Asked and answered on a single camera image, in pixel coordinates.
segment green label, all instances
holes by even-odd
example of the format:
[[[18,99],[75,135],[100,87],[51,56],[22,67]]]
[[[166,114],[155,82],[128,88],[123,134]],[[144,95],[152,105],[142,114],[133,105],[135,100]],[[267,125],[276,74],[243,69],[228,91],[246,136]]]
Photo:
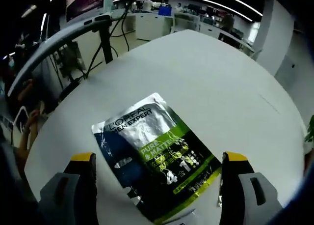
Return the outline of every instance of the green label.
[[[154,221],[154,224],[162,224],[164,221],[179,213],[181,210],[187,208],[193,201],[195,201],[200,196],[201,193],[205,191],[206,188],[208,188],[213,183],[213,181],[216,179],[216,177],[220,175],[220,173],[221,168],[218,168],[189,199],[170,211],[168,214],[164,215],[162,218],[156,219]]]
[[[183,137],[188,132],[188,130],[189,128],[183,122],[179,122],[168,132],[140,148],[139,152],[144,159],[144,162],[150,161],[152,158],[170,147],[175,141]]]
[[[187,186],[191,181],[194,180],[203,170],[207,167],[207,165],[210,163],[210,161],[214,158],[214,155],[211,155],[208,157],[205,162],[188,178],[186,179],[183,183],[181,183],[176,189],[173,190],[174,194],[179,193],[184,187]]]

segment round white table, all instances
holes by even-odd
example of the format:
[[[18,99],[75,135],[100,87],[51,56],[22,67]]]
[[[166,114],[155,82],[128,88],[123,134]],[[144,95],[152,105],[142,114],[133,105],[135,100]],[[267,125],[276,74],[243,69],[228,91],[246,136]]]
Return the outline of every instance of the round white table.
[[[305,126],[289,95],[265,69],[235,48],[190,30],[142,45],[104,65],[56,109],[41,129],[25,173],[37,198],[74,154],[97,156],[99,224],[150,222],[124,193],[96,143],[91,126],[158,92],[219,159],[244,154],[277,189],[285,205],[303,175]],[[220,180],[188,208],[219,224]]]

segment computer monitor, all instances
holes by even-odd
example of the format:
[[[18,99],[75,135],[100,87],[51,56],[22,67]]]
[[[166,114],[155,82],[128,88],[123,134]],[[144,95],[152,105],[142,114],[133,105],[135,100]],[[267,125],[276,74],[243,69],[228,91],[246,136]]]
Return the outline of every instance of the computer monitor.
[[[214,15],[215,13],[214,13],[214,9],[213,8],[211,8],[211,7],[207,7],[207,9],[206,9],[206,13],[209,15],[209,16],[212,16],[212,15]]]
[[[189,10],[194,10],[194,11],[199,11],[201,9],[201,7],[199,5],[193,5],[193,4],[189,4],[187,7]]]
[[[206,14],[206,11],[200,9],[200,10],[198,11],[198,14],[199,14],[199,15],[205,15],[205,14]]]
[[[67,0],[67,22],[87,11],[102,7],[103,4],[104,0]]]

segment window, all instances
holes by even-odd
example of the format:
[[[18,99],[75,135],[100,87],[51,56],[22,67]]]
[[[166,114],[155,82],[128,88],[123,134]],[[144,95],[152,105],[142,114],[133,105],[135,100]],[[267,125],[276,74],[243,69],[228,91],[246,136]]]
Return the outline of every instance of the window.
[[[255,38],[257,36],[257,33],[259,32],[260,25],[261,25],[261,23],[259,23],[259,22],[255,22],[252,24],[250,35],[248,37],[248,40],[250,42],[254,43]]]

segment green plant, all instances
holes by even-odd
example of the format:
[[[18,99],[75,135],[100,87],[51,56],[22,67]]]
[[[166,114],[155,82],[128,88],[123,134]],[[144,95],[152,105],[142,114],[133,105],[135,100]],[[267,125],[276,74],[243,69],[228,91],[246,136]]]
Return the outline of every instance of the green plant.
[[[308,134],[305,137],[305,142],[313,142],[314,144],[314,115],[312,116],[309,126],[308,126]]]

